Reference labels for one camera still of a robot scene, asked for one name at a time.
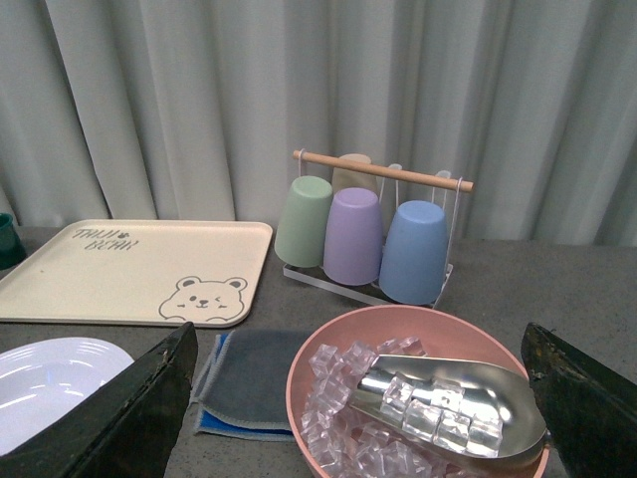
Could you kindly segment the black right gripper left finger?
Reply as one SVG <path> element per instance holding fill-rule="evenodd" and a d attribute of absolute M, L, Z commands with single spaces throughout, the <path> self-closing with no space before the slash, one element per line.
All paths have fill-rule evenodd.
<path fill-rule="evenodd" d="M 195 327 L 175 330 L 1 458 L 4 477 L 161 477 L 190 400 Z"/>

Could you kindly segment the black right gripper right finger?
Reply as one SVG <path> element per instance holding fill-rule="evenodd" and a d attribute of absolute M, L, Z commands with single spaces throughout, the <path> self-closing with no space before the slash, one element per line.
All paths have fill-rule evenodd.
<path fill-rule="evenodd" d="M 567 474 L 634 477 L 636 384 L 535 323 L 521 354 Z"/>

